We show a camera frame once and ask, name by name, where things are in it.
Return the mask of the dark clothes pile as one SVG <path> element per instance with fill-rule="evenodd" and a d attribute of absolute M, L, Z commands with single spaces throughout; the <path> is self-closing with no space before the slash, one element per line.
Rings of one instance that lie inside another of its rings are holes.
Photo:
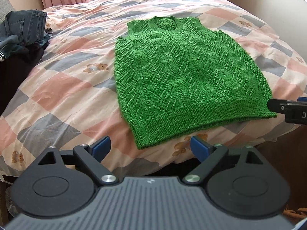
<path fill-rule="evenodd" d="M 52 34 L 53 30 L 47 29 L 40 43 L 28 45 L 23 53 L 13 53 L 1 62 L 1 113 L 7 108 L 21 83 L 41 61 Z"/>

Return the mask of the grey pillow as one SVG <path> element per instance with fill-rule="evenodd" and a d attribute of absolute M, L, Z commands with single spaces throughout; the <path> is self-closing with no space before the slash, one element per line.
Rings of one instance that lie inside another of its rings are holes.
<path fill-rule="evenodd" d="M 9 0 L 0 0 L 0 23 L 4 22 L 6 15 L 13 11 L 15 9 Z"/>

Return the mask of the blue denim jeans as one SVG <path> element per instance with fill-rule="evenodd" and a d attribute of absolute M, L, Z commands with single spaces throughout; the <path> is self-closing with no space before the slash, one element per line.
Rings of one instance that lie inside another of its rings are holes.
<path fill-rule="evenodd" d="M 27 46 L 44 39 L 47 13 L 40 10 L 9 12 L 1 23 L 1 47 Z"/>

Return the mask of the green knitted vest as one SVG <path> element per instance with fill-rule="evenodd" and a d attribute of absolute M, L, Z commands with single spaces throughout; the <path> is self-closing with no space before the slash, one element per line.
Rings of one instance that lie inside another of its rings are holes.
<path fill-rule="evenodd" d="M 115 46 L 118 104 L 138 149 L 234 122 L 276 116 L 248 53 L 198 18 L 133 20 Z"/>

